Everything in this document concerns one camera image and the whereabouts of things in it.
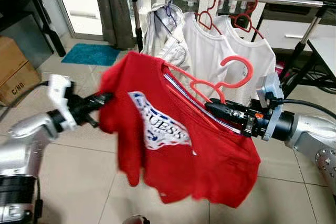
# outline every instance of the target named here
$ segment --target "wall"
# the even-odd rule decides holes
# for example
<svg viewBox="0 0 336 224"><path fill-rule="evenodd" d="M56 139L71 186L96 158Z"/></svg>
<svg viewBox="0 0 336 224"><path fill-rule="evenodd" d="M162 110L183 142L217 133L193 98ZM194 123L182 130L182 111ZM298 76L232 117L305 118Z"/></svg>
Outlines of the wall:
<svg viewBox="0 0 336 224"><path fill-rule="evenodd" d="M42 0L42 1L45 9L47 10L50 16L51 22L58 36L61 37L69 33L67 23L63 17L63 13L59 8L57 0Z"/></svg>

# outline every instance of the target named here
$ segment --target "red hanger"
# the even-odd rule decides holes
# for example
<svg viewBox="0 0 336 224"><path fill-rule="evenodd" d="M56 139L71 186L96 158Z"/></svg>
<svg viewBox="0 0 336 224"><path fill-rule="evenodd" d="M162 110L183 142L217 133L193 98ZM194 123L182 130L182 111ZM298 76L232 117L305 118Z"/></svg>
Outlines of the red hanger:
<svg viewBox="0 0 336 224"><path fill-rule="evenodd" d="M195 18L196 18L196 20L197 20L197 17L198 17L198 22L199 22L200 24L202 24L203 26L205 26L208 30L211 30L212 27L215 27L215 29L217 30L217 32L219 32L219 34L222 35L221 31L220 31L220 30L217 28L217 26L213 23L212 17L211 17L211 15L210 15L210 13L209 13L209 10L211 10L212 8L214 8L215 4L216 4L216 0L214 0L212 6L211 6L211 7L208 7L207 10L202 11L200 14L199 14L199 13L195 13ZM205 24L201 21L201 16L202 16L203 14L207 14L208 17L210 18L210 26L205 25Z"/></svg>
<svg viewBox="0 0 336 224"><path fill-rule="evenodd" d="M227 58L225 58L224 60L221 61L220 65L221 66L224 66L226 65L229 61L232 61L232 60L238 60L238 61L241 61L242 63L244 63L247 67L247 75L246 77L237 82L237 83L234 83L234 84L230 84L230 83L226 83L226 82L219 82L217 84L213 84L211 82L208 82L208 81L204 81L204 80L198 80L197 78L195 78L194 76L192 76L191 74L189 74L188 72L184 71L183 69L169 63L169 62L165 62L164 64L167 66L167 67L170 67L180 73L182 73L183 75L189 77L192 82L190 83L190 87L199 95L201 96L205 101L207 102L212 102L208 97L206 97L205 95L203 95L200 90L198 90L198 88L196 87L197 84L205 84L211 88L213 88L217 94L219 95L220 97L220 102L223 103L223 104L226 104L225 102L225 96L224 94L222 93L222 91L220 90L221 87L227 87L227 88L239 88L241 87L242 85L244 85L246 82L248 82L251 78L252 78L252 75L253 75L253 65L245 58L243 58L242 56L239 56L239 55L235 55L235 56L229 56Z"/></svg>
<svg viewBox="0 0 336 224"><path fill-rule="evenodd" d="M252 20L249 16L249 14L251 14L257 8L258 2L259 0L255 0L255 3L252 4L249 3L244 13L241 13L237 16L230 16L230 18L234 20L235 27L240 28L241 30L247 33L249 33L251 29L253 29L262 39L264 39L263 35L261 35L261 33L252 25ZM240 25L237 24L237 20L240 17L245 17L248 20L248 28L241 27Z"/></svg>

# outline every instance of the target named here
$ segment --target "curtain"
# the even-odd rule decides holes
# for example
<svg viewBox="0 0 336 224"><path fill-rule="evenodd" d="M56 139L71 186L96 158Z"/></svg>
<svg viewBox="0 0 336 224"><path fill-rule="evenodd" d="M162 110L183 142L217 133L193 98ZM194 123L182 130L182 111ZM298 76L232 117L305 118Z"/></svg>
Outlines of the curtain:
<svg viewBox="0 0 336 224"><path fill-rule="evenodd" d="M118 49L134 47L127 0L97 0L103 38Z"/></svg>

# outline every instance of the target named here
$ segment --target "blue rug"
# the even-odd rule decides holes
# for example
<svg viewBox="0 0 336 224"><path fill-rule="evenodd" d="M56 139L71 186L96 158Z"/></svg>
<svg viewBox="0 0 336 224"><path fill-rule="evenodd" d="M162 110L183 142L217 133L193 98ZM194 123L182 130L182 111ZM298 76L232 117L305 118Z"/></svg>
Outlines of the blue rug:
<svg viewBox="0 0 336 224"><path fill-rule="evenodd" d="M111 66L119 52L107 45L76 44L65 55L62 63Z"/></svg>

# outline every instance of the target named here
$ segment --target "cardboard box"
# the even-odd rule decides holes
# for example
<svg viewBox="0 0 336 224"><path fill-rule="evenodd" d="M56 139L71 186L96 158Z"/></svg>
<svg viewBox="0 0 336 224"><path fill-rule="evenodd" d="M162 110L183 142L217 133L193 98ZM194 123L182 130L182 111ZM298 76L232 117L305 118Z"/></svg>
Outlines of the cardboard box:
<svg viewBox="0 0 336 224"><path fill-rule="evenodd" d="M0 86L27 62L15 41L0 36Z"/></svg>
<svg viewBox="0 0 336 224"><path fill-rule="evenodd" d="M38 83L40 83L39 74L29 61L26 62L0 86L0 104L10 105L23 92Z"/></svg>

